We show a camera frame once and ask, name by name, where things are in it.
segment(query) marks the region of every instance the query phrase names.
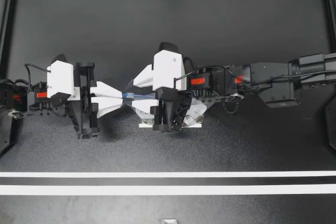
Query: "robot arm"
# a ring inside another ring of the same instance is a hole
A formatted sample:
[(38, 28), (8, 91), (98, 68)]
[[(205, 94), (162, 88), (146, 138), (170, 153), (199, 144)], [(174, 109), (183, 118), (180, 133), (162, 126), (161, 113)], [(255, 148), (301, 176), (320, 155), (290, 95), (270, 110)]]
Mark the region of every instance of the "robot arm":
[[(188, 73), (187, 61), (192, 68)], [(123, 91), (95, 81), (94, 68), (93, 63), (72, 65), (60, 55), (45, 70), (47, 82), (30, 86), (30, 81), (1, 80), (0, 108), (15, 119), (22, 118), (27, 112), (26, 94), (32, 91), (35, 103), (29, 111), (69, 116), (79, 138), (96, 137), (98, 118), (122, 106), (137, 113), (140, 127), (179, 132), (184, 127), (201, 127), (203, 114), (216, 102), (221, 102), (228, 114), (234, 114), (250, 94), (259, 96), (270, 108), (294, 106), (298, 105), (296, 90), (336, 82), (336, 54), (304, 56), (289, 63), (195, 68), (170, 43), (160, 44), (153, 63)], [(329, 135), (336, 145), (332, 127), (336, 115), (328, 114), (327, 118)]]

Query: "white stripe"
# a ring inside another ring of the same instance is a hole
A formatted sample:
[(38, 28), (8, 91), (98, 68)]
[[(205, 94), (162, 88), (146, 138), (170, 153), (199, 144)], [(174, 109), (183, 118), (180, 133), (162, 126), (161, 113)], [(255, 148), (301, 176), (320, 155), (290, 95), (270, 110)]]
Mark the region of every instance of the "white stripe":
[(0, 195), (278, 195), (336, 194), (336, 184), (269, 186), (0, 186)]
[(323, 177), (336, 176), (335, 170), (290, 172), (190, 172), (190, 173), (10, 173), (0, 177), (41, 178), (244, 178), (244, 177)]

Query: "black cable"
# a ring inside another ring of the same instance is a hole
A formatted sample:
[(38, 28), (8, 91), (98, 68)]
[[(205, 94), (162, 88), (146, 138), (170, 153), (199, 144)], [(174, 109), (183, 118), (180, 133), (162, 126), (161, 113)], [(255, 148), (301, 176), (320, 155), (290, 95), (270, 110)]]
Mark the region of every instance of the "black cable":
[(29, 92), (30, 92), (30, 90), (31, 90), (31, 88), (32, 88), (32, 85), (31, 85), (31, 76), (30, 76), (30, 69), (29, 69), (29, 67), (36, 68), (36, 69), (38, 69), (38, 70), (40, 70), (40, 71), (43, 71), (43, 72), (49, 72), (49, 73), (50, 73), (50, 70), (41, 68), (41, 67), (39, 67), (39, 66), (37, 66), (37, 65), (29, 64), (29, 63), (25, 64), (25, 68), (27, 69), (27, 73), (28, 73), (28, 88), (27, 88), (26, 93), (23, 94), (22, 97), (25, 97), (26, 95), (28, 95)]
[(27, 63), (27, 64), (25, 64), (25, 66), (29, 66), (29, 67), (36, 68), (36, 69), (38, 69), (38, 70), (41, 70), (41, 71), (43, 71), (43, 72), (49, 72), (49, 73), (50, 73), (50, 70), (41, 68), (41, 67), (39, 67), (39, 66), (37, 66), (37, 65), (34, 65), (34, 64)]
[(241, 77), (239, 77), (238, 75), (236, 75), (235, 73), (233, 73), (229, 68), (227, 67), (223, 67), (223, 66), (207, 66), (207, 65), (204, 65), (204, 66), (201, 66), (201, 67), (198, 67), (196, 69), (194, 69), (193, 71), (179, 77), (179, 78), (176, 78), (175, 81), (177, 80), (181, 80), (193, 73), (195, 73), (196, 71), (202, 69), (202, 68), (221, 68), (221, 69), (224, 69), (226, 72), (228, 72), (230, 75), (232, 75), (233, 77), (235, 77), (237, 80), (241, 81), (242, 83), (244, 84), (252, 84), (252, 85), (260, 85), (260, 84), (265, 84), (265, 83), (269, 83), (269, 82), (272, 82), (272, 81), (275, 81), (275, 80), (279, 80), (279, 79), (285, 79), (285, 78), (297, 78), (297, 77), (313, 77), (313, 76), (319, 76), (321, 74), (329, 74), (329, 73), (336, 73), (336, 70), (325, 70), (325, 71), (317, 71), (317, 72), (312, 72), (312, 73), (302, 73), (302, 74), (290, 74), (290, 75), (280, 75), (280, 76), (275, 76), (275, 77), (271, 77), (267, 80), (264, 80), (264, 81), (258, 81), (258, 82), (250, 82), (250, 81), (247, 81), (247, 80), (244, 80), (242, 79)]
[(28, 73), (28, 87), (27, 87), (27, 91), (25, 94), (22, 95), (22, 97), (25, 97), (26, 95), (29, 94), (30, 89), (31, 89), (31, 78), (30, 78), (30, 69), (28, 68), (28, 65), (25, 64), (25, 68), (27, 69), (27, 73)]

